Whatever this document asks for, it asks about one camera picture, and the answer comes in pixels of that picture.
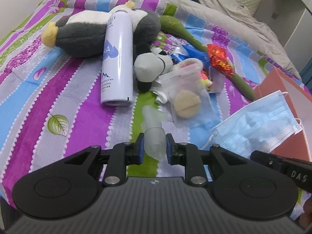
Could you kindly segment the person's hand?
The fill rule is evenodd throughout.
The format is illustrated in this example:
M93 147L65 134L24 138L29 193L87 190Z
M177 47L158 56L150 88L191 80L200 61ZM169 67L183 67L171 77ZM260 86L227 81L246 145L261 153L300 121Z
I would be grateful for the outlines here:
M299 217L299 225L307 228L312 223L312 196L305 202L303 210L304 213Z

